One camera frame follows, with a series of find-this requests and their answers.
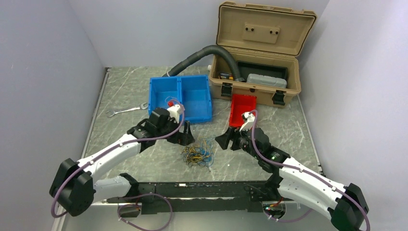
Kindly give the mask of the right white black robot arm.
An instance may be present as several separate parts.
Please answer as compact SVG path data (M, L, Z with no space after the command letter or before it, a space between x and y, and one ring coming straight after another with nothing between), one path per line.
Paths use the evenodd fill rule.
M271 176L264 193L271 200L287 198L319 212L339 231L358 231L369 211L362 190L345 186L300 164L295 158L271 145L262 129L240 131L230 127L215 138L225 150L243 150L258 160Z

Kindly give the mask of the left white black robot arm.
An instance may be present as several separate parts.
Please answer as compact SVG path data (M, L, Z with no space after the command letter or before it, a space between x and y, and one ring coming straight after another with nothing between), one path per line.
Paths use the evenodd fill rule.
M130 128L120 139L99 152L74 161L61 162L50 188L54 218L70 214L75 217L91 204L104 199L134 201L140 194L139 182L128 173L102 179L102 176L126 159L136 156L157 140L188 145L194 142L190 124L185 121L184 107L177 103L167 109L156 108L149 116Z

